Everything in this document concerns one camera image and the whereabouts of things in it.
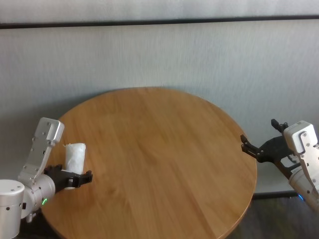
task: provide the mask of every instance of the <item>round wooden table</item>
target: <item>round wooden table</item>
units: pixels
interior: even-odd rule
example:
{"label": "round wooden table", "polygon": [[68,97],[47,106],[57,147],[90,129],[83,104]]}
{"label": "round wooden table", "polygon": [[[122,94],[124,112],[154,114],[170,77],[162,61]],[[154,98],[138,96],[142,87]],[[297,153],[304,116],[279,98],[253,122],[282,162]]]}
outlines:
{"label": "round wooden table", "polygon": [[243,217],[256,162],[236,122],[199,97],[163,88],[106,93],[71,109],[48,164],[64,144],[87,146],[93,182],[43,207],[67,239],[217,239]]}

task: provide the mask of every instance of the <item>white wall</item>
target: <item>white wall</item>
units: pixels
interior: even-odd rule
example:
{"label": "white wall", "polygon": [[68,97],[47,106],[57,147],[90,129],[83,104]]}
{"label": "white wall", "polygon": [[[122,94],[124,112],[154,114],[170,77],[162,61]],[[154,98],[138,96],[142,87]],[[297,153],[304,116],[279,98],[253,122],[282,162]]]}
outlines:
{"label": "white wall", "polygon": [[1,23],[318,15],[318,0],[0,0]]}
{"label": "white wall", "polygon": [[[319,20],[0,30],[0,178],[15,178],[40,117],[105,91],[166,86],[229,113],[257,145],[270,119],[319,124]],[[287,190],[259,168],[258,192]]]}

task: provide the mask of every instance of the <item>floor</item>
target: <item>floor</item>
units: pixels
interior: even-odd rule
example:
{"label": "floor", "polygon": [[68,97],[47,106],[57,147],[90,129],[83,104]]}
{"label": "floor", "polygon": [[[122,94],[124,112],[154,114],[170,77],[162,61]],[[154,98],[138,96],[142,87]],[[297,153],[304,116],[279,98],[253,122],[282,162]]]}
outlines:
{"label": "floor", "polygon": [[[41,213],[21,223],[19,239],[58,239]],[[227,239],[318,239],[319,214],[299,197],[253,200]]]}

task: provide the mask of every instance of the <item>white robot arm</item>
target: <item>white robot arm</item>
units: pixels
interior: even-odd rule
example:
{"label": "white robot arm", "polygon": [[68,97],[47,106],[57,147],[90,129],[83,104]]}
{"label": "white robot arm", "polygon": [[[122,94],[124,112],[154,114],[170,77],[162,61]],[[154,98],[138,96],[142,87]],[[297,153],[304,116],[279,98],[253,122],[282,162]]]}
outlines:
{"label": "white robot arm", "polygon": [[314,126],[300,121],[284,130],[289,149],[299,158],[289,183],[301,198],[319,212],[319,145]]}
{"label": "white robot arm", "polygon": [[[282,135],[253,146],[241,135],[243,152],[258,162],[272,162],[287,177],[289,184],[311,208],[319,212],[319,145],[314,126],[300,121],[292,126],[279,124],[272,119],[272,126]],[[281,160],[297,156],[299,163],[285,167]]]}
{"label": "white robot arm", "polygon": [[79,175],[62,170],[62,165],[45,169],[52,147],[61,139],[64,125],[41,118],[36,128],[29,157],[18,181],[0,180],[0,239],[18,235],[20,219],[31,222],[35,211],[66,187],[92,182],[91,171]]}

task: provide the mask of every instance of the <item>green indicator light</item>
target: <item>green indicator light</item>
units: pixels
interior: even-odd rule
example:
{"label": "green indicator light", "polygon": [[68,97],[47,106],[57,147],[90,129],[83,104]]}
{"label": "green indicator light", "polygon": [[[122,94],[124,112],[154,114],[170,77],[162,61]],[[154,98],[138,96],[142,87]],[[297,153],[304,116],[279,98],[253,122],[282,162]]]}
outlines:
{"label": "green indicator light", "polygon": [[42,205],[44,205],[46,203],[46,201],[48,201],[47,198],[43,200]]}

